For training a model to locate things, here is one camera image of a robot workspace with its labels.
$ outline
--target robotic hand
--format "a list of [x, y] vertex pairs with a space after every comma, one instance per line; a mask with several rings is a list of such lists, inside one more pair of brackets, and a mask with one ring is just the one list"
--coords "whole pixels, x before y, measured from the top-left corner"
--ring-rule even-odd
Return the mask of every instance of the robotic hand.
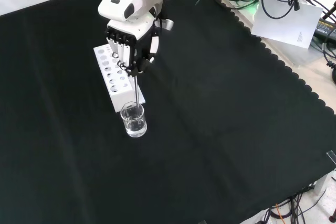
[[[110, 19], [106, 37], [118, 66], [136, 76], [154, 60], [159, 47], [157, 26], [162, 28], [160, 13], [163, 0], [103, 0], [101, 16]], [[171, 29], [173, 22], [165, 21]]]

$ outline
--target black cloth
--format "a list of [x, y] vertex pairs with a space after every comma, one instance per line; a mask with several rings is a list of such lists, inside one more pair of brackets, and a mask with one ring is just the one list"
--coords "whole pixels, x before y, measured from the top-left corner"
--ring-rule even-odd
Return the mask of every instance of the black cloth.
[[0, 17], [0, 223], [240, 223], [333, 169], [333, 111], [213, 0], [175, 21], [139, 77], [127, 136], [92, 48], [101, 0]]

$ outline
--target white table surface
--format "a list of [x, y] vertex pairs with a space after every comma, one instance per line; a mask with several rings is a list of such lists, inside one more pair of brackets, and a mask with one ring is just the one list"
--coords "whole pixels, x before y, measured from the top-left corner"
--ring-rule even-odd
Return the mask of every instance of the white table surface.
[[[329, 7], [332, 6], [332, 0], [322, 1], [318, 0], [322, 4]], [[227, 0], [222, 0], [223, 3], [228, 6], [231, 3]], [[233, 10], [236, 16], [239, 17], [240, 21], [244, 23], [246, 27], [250, 29], [253, 26], [253, 11], [251, 10], [242, 10], [237, 11]], [[262, 38], [262, 42], [266, 44], [266, 47], [269, 48], [273, 54], [276, 54], [279, 59], [285, 62], [286, 66], [290, 67], [293, 72], [299, 75], [300, 79], [303, 79], [307, 85], [312, 88], [312, 91], [319, 95], [319, 98], [323, 100], [326, 106], [329, 106], [336, 111], [336, 85], [331, 78], [331, 68], [326, 66], [326, 60], [323, 58], [323, 54], [316, 51], [314, 48], [310, 47], [308, 50], [280, 43], [270, 39]], [[317, 59], [308, 63], [295, 65], [292, 61], [289, 60], [289, 56], [292, 54], [299, 55], [299, 57], [316, 57]]]

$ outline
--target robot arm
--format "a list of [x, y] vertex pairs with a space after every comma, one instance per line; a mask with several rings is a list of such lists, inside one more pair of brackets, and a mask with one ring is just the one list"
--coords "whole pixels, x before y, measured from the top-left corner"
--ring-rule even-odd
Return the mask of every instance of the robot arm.
[[144, 62], [152, 61], [152, 36], [157, 36], [155, 21], [162, 3], [163, 0], [102, 0], [98, 7], [99, 14], [110, 20], [106, 36], [113, 55], [130, 75], [141, 72]]

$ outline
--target white paper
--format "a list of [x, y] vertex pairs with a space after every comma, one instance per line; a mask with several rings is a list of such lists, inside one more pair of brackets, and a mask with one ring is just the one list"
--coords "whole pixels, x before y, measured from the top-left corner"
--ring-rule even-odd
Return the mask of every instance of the white paper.
[[[276, 0], [264, 0], [264, 6], [273, 17], [285, 14], [289, 6]], [[308, 48], [321, 17], [323, 9], [300, 3], [300, 9], [290, 13], [282, 19], [269, 18], [261, 5], [254, 15], [254, 25], [251, 33], [264, 38], [274, 39], [291, 45]]]

